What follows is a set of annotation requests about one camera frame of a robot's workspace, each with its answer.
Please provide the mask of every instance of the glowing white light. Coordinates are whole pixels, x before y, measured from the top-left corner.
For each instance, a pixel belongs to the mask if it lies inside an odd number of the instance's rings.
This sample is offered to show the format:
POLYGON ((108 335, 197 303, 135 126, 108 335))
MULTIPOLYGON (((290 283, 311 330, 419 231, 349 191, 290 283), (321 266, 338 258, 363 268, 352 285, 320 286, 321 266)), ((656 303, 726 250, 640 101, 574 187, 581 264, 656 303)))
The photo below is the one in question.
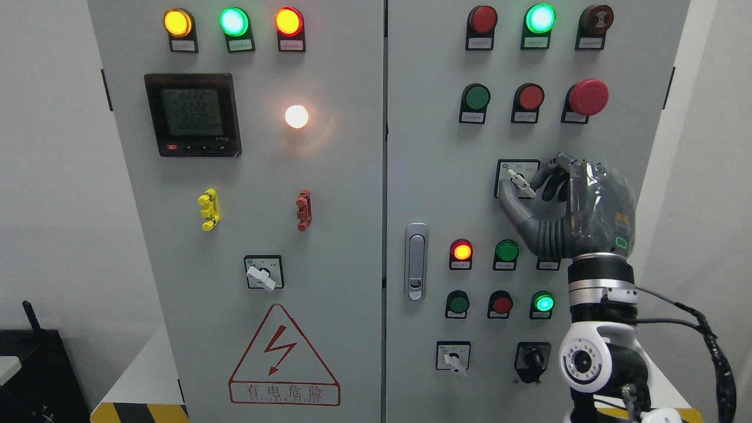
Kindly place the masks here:
POLYGON ((284 112, 284 121, 291 128, 301 129, 308 123, 308 110, 302 105, 291 105, 284 112))

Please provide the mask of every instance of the gray metal panel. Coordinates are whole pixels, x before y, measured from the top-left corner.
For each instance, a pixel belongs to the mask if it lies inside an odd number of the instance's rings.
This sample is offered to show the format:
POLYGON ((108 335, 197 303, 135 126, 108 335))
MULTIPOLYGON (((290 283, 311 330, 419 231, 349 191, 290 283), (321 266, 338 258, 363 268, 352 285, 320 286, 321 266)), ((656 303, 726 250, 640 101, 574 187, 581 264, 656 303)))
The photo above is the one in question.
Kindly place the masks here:
MULTIPOLYGON (((417 0, 389 9, 389 143, 387 228, 387 421, 560 421, 571 406, 556 363, 539 385, 517 382, 514 356, 521 341, 558 348, 569 325, 566 267, 535 270, 535 257, 492 197, 496 161, 548 160, 565 151, 617 167, 639 192, 681 35, 688 0, 613 0, 615 21, 603 51, 575 51, 578 18, 590 1, 552 1, 557 12, 549 50, 521 51, 523 16, 534 2, 495 1, 494 50, 466 52, 465 25, 476 5, 417 0), (603 80, 606 108, 587 125, 559 122, 567 90, 585 78, 603 80), (484 125, 457 123, 459 101, 471 83, 489 87, 484 125), (539 122, 511 124, 514 92, 526 82, 545 91, 539 122), (402 291, 405 227, 425 222, 426 297, 402 291), (472 270, 448 269, 453 240, 475 247, 472 270), (523 248, 517 270, 492 271, 503 239, 523 248), (447 294, 460 289, 471 303, 466 320, 444 318, 447 294), (486 317, 489 295, 507 290, 508 320, 486 317), (557 299, 549 321, 529 320, 532 295, 557 299), (470 341, 468 377, 435 370, 436 342, 470 341)), ((544 216, 561 205, 530 200, 544 216)))
MULTIPOLYGON (((250 16, 256 52, 227 53, 216 2, 89 2, 191 421, 379 421, 383 4, 297 2, 307 53, 277 52, 274 13, 287 4, 234 5, 250 16), (169 51, 162 15, 174 6, 196 19, 198 54, 169 51), (151 72, 232 73, 243 154, 159 157, 151 72), (299 132, 283 121, 296 103, 311 113, 299 132), (222 220, 204 233, 196 199, 209 187, 222 220), (303 188, 314 219, 299 233, 303 188), (285 288, 247 289, 246 254, 281 254, 285 288), (272 303, 339 381, 339 407, 230 402, 228 380, 272 303)), ((283 364, 292 375, 296 365, 283 364)))

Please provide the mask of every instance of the digital power meter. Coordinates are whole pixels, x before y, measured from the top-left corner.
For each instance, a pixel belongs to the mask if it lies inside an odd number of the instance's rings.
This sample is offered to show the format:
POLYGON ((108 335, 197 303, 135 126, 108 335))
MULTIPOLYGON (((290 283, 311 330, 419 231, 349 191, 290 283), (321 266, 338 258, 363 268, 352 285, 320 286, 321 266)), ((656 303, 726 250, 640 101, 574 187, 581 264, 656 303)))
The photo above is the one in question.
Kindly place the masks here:
POLYGON ((144 82, 160 156, 240 155, 231 74, 146 74, 144 82))

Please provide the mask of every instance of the yellow black hazard stripe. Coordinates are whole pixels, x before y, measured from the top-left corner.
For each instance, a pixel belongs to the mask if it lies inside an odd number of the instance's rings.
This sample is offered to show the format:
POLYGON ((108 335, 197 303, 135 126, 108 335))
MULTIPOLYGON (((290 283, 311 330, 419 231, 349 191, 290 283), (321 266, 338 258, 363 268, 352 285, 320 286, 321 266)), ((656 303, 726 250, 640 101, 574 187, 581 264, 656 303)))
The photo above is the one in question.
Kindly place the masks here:
POLYGON ((190 423, 180 404, 100 403, 91 423, 190 423))
MULTIPOLYGON (((598 411, 606 415, 612 415, 613 417, 627 417, 626 411, 622 409, 599 408, 598 411)), ((694 408, 677 408, 676 411, 679 412, 679 416, 681 416, 681 419, 686 423, 702 423, 700 412, 694 408)))

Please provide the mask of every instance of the warning sign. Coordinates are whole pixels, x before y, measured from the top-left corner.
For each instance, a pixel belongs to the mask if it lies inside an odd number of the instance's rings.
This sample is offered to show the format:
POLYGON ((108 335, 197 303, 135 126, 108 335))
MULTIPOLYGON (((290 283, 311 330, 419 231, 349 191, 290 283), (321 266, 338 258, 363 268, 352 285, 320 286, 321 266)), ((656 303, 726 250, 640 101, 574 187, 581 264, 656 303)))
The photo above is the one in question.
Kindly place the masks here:
POLYGON ((233 403, 339 406, 339 382, 281 304, 269 307, 228 385, 233 403))

